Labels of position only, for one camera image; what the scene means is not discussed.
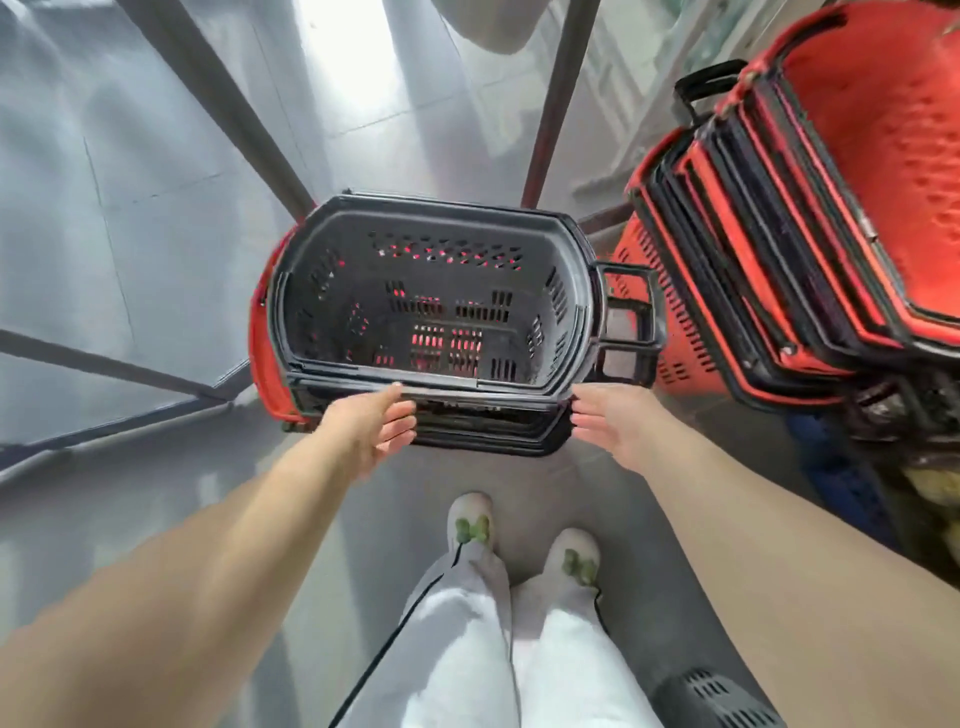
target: person's left hand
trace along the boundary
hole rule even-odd
[[[417,405],[400,401],[402,394],[403,386],[395,383],[380,392],[334,401],[320,426],[291,448],[288,456],[310,472],[332,467],[344,486],[366,477],[416,437]]]

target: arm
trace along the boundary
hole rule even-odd
[[[596,384],[574,391],[574,436],[644,475],[733,643],[791,728],[956,725],[956,591],[747,470],[652,392]]]
[[[252,673],[350,483],[414,438],[399,385],[334,402],[265,475],[137,548],[0,649],[0,724],[207,726]]]

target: blue object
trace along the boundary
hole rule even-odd
[[[823,421],[811,415],[789,415],[786,425],[799,448],[801,470],[824,507],[875,541],[901,551],[874,482],[836,446]]]

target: leg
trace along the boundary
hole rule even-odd
[[[568,528],[543,573],[514,588],[514,662],[525,728],[662,728],[596,610],[600,549]]]
[[[490,500],[461,496],[447,521],[449,553],[423,576],[331,728],[518,728],[510,586],[492,551]]]

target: stack of shopping baskets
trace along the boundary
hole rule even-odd
[[[612,276],[629,300],[609,294]],[[335,399],[405,385],[417,443],[538,456],[570,433],[572,384],[651,386],[665,308],[647,266],[599,262],[567,216],[346,192],[271,256],[252,300],[268,411],[317,422]],[[608,334],[624,309],[629,338]],[[608,352],[632,357],[608,374]]]
[[[960,433],[958,21],[831,6],[677,84],[690,123],[636,170],[614,254],[659,272],[667,390],[842,408],[865,440]]]

